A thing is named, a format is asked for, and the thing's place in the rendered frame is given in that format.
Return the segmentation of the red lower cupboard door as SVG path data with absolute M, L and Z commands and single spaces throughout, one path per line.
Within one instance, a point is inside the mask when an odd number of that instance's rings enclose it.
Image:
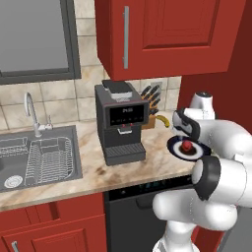
M 104 215 L 2 236 L 0 252 L 106 252 Z

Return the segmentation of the yellow banana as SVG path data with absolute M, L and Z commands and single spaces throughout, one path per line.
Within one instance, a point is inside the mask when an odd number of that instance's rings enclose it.
M 170 126 L 169 120 L 163 115 L 157 115 L 156 120 L 160 120 L 164 124 L 165 128 Z

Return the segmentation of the wooden knife block with knives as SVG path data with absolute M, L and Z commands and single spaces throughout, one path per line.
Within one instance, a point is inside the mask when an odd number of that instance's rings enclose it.
M 149 102 L 149 122 L 142 126 L 143 130 L 152 129 L 156 126 L 156 114 L 158 113 L 158 103 L 160 102 L 159 85 L 147 86 L 141 93 L 141 98 Z

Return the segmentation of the red cupboard door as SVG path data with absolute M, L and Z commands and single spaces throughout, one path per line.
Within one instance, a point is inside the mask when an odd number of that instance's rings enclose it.
M 0 252 L 106 252 L 104 215 L 2 236 Z
M 97 56 L 114 81 L 200 72 L 220 0 L 94 0 Z M 123 67 L 124 6 L 130 7 L 129 65 Z

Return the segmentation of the red drawer front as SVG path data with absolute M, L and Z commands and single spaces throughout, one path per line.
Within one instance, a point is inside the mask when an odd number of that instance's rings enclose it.
M 104 213 L 103 194 L 96 193 L 49 204 L 54 220 L 74 221 Z

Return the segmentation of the grey window with dark frame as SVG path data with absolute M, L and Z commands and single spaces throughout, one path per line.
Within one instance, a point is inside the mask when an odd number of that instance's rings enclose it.
M 80 77 L 74 0 L 0 0 L 0 85 Z

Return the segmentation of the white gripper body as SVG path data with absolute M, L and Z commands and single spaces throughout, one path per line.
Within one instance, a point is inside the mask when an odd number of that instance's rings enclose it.
M 186 135 L 190 135 L 192 133 L 191 125 L 184 120 L 183 109 L 177 109 L 173 112 L 172 123 L 176 130 L 183 131 Z

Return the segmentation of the grey steel sink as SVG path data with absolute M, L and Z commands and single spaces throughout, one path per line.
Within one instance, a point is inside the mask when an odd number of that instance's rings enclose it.
M 50 184 L 25 185 L 29 151 L 32 141 L 58 137 L 66 137 L 71 140 L 74 171 L 70 177 L 51 183 L 82 178 L 82 167 L 75 125 L 43 131 L 42 136 L 39 138 L 34 134 L 34 131 L 2 134 L 0 135 L 0 193 Z

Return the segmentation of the silver tap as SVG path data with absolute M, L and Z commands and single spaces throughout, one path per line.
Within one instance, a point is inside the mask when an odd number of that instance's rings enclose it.
M 32 95 L 30 93 L 25 93 L 24 105 L 25 105 L 26 117 L 30 116 L 32 117 L 34 134 L 38 138 L 42 136 L 42 131 L 53 129 L 51 119 L 48 119 L 45 125 L 41 125 L 38 122 L 35 114 L 35 109 L 33 106 Z

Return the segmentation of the red tall cabinet panel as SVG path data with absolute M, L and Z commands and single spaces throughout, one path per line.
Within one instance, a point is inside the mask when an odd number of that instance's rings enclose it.
M 213 96 L 219 119 L 252 133 L 252 0 L 220 0 L 203 67 L 182 77 L 177 106 L 187 107 L 199 91 Z

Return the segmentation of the red bell pepper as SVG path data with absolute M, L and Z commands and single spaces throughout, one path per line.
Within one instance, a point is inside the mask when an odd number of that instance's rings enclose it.
M 181 148 L 185 153 L 188 153 L 193 149 L 193 145 L 190 141 L 183 141 Z

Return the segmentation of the dark blue plate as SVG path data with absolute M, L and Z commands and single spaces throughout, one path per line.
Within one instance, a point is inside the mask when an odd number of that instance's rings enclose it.
M 185 153 L 181 146 L 183 141 L 190 141 L 193 145 L 193 149 Z M 186 136 L 174 136 L 167 141 L 167 149 L 177 158 L 186 160 L 186 161 L 196 161 L 202 156 L 209 156 L 212 153 L 212 150 L 206 145 L 192 140 Z

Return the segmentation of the black dishwasher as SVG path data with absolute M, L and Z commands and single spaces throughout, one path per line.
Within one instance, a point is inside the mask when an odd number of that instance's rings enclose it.
M 166 226 L 154 214 L 154 196 L 191 187 L 185 175 L 105 192 L 107 252 L 152 252 Z

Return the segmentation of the dark grey coffee machine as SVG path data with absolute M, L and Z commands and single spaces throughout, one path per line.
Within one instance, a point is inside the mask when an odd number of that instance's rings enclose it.
M 150 103 L 125 81 L 103 80 L 94 86 L 97 133 L 105 163 L 144 160 L 142 126 L 149 122 Z

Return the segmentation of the red upper cupboard door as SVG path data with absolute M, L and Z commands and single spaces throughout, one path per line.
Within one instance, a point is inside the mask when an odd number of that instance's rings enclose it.
M 114 81 L 200 72 L 220 0 L 94 0 L 97 56 Z M 124 6 L 130 7 L 129 65 L 123 67 Z

